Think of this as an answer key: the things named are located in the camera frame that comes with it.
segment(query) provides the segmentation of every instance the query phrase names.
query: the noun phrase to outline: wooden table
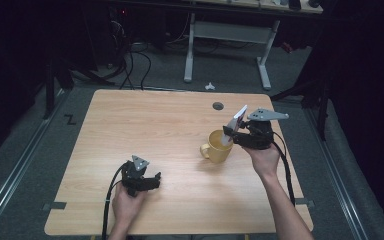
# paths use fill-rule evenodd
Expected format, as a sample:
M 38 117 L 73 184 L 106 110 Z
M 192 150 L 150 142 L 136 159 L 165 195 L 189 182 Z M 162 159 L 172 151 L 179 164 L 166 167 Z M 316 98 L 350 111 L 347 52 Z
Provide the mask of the wooden table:
M 213 109 L 214 102 L 224 109 Z M 209 133 L 221 129 L 245 104 L 248 113 L 258 107 L 273 110 L 262 94 L 96 91 L 55 198 L 66 203 L 65 209 L 51 210 L 45 232 L 99 235 L 108 186 L 132 155 L 150 161 L 145 177 L 161 172 L 162 179 L 160 188 L 148 193 L 130 234 L 275 232 L 249 155 L 234 145 L 226 162 L 214 164 L 199 151 Z M 282 136 L 277 121 L 272 128 Z M 295 196 L 302 198 L 289 164 Z M 283 164 L 278 171 L 286 190 Z M 307 207 L 296 208 L 312 229 Z M 109 229 L 113 221 L 110 209 Z

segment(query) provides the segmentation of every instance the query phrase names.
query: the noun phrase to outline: metal stand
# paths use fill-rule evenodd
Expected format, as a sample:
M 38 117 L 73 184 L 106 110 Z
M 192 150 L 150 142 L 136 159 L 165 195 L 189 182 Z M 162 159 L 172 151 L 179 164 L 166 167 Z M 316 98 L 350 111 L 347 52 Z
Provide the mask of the metal stand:
M 195 14 L 192 14 L 189 30 L 189 46 L 188 54 L 186 56 L 184 81 L 187 83 L 192 82 L 193 43 L 195 37 L 239 42 L 252 42 L 266 45 L 262 57 L 257 58 L 257 65 L 260 71 L 260 77 L 261 82 L 263 84 L 263 88 L 266 90 L 270 90 L 271 85 L 265 64 L 267 57 L 270 53 L 274 38 L 276 37 L 279 24 L 280 21 L 276 20 L 272 28 L 263 28 L 244 25 L 195 21 Z

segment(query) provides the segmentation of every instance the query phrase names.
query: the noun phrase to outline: small round object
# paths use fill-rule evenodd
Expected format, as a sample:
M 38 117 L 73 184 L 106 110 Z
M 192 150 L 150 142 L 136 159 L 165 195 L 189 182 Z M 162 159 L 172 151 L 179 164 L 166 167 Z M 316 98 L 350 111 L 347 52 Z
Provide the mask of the small round object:
M 223 103 L 221 103 L 221 102 L 215 102 L 215 103 L 213 103 L 213 108 L 214 108 L 215 110 L 220 111 L 220 110 L 223 110 L 224 105 L 223 105 Z

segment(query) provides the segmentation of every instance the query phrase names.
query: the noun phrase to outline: desk leg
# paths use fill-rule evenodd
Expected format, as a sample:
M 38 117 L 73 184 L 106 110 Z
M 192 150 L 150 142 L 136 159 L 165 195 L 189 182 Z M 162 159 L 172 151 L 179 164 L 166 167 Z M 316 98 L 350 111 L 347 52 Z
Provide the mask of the desk leg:
M 191 23 L 189 26 L 189 46 L 188 55 L 186 56 L 185 66 L 185 78 L 184 81 L 187 83 L 192 82 L 192 70 L 193 70 L 193 39 L 195 33 L 195 14 L 191 14 Z
M 263 56 L 257 58 L 258 70 L 260 71 L 261 82 L 263 83 L 263 88 L 265 90 L 271 89 L 270 79 L 266 69 L 266 61 L 269 56 L 270 49 L 273 45 L 274 38 L 276 37 L 279 24 L 280 24 L 279 20 L 274 22 L 273 27 L 270 31 L 269 39 L 266 43 L 266 48 L 264 49 Z

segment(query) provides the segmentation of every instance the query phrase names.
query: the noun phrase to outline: hand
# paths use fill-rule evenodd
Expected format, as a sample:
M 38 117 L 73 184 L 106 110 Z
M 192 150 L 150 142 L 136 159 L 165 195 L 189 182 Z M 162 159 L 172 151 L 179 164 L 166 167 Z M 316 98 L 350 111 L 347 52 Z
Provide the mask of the hand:
M 260 178 L 277 178 L 277 165 L 279 163 L 280 154 L 276 146 L 270 144 L 270 147 L 265 150 L 257 150 L 246 147 L 242 148 L 251 156 L 254 170 Z
M 120 182 L 115 187 L 115 196 L 112 201 L 115 223 L 109 239 L 125 239 L 130 225 L 142 208 L 147 191 L 140 191 L 136 197 L 132 197 Z

